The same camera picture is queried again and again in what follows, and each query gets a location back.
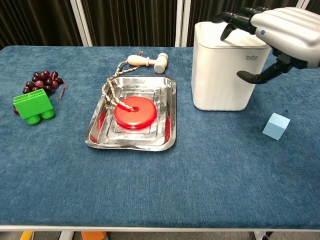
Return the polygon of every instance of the green toy block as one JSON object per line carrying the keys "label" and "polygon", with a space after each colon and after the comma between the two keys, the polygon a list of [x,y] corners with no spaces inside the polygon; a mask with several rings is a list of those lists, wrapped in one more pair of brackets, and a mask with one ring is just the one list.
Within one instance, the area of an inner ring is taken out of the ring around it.
{"label": "green toy block", "polygon": [[14,97],[13,105],[22,119],[30,125],[37,124],[40,115],[44,119],[50,119],[55,115],[54,108],[43,89]]}

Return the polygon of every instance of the light blue cube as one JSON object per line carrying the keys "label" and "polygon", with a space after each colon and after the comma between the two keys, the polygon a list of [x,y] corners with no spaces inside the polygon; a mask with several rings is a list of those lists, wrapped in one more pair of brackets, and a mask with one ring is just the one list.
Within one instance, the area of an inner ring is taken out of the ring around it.
{"label": "light blue cube", "polygon": [[285,132],[289,122],[289,118],[273,113],[262,133],[275,140],[279,140]]}

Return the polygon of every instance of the red weight plate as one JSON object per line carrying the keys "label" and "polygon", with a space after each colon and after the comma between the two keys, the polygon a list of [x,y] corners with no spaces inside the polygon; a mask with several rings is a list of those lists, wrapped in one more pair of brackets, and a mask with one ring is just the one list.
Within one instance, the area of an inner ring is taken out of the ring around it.
{"label": "red weight plate", "polygon": [[156,106],[148,98],[130,96],[122,100],[123,103],[133,107],[137,111],[126,109],[118,104],[114,110],[116,122],[127,129],[142,129],[153,123],[157,117]]}

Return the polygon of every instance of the stainless steel tray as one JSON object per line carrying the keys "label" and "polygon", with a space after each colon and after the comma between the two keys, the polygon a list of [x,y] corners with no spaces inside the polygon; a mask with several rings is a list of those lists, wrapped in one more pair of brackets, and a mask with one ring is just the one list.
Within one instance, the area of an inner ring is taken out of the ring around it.
{"label": "stainless steel tray", "polygon": [[146,128],[127,129],[114,118],[115,105],[109,86],[105,92],[110,101],[101,96],[85,135],[85,143],[97,149],[133,149],[163,151],[176,141],[176,82],[170,77],[128,76],[112,80],[115,95],[120,99],[131,96],[153,101],[156,120]]}

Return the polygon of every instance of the bunch of grapes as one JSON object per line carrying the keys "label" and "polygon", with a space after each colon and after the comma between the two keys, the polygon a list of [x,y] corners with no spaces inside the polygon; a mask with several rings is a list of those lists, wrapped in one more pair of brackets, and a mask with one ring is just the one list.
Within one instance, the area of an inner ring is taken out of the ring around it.
{"label": "bunch of grapes", "polygon": [[59,85],[64,83],[58,75],[56,71],[53,71],[51,75],[47,70],[41,73],[35,72],[32,81],[25,83],[22,93],[28,94],[39,89],[43,89],[46,93],[49,93],[52,89],[57,89]]}

